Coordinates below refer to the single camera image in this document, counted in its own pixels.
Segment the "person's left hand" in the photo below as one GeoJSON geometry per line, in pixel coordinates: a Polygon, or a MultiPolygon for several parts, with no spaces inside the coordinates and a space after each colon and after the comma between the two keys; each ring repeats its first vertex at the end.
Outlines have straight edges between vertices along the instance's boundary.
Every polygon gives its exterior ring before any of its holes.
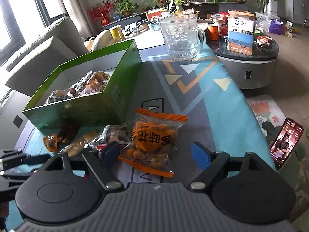
{"type": "Polygon", "coordinates": [[[0,203],[1,225],[5,222],[5,218],[9,215],[9,202],[0,203]]]}

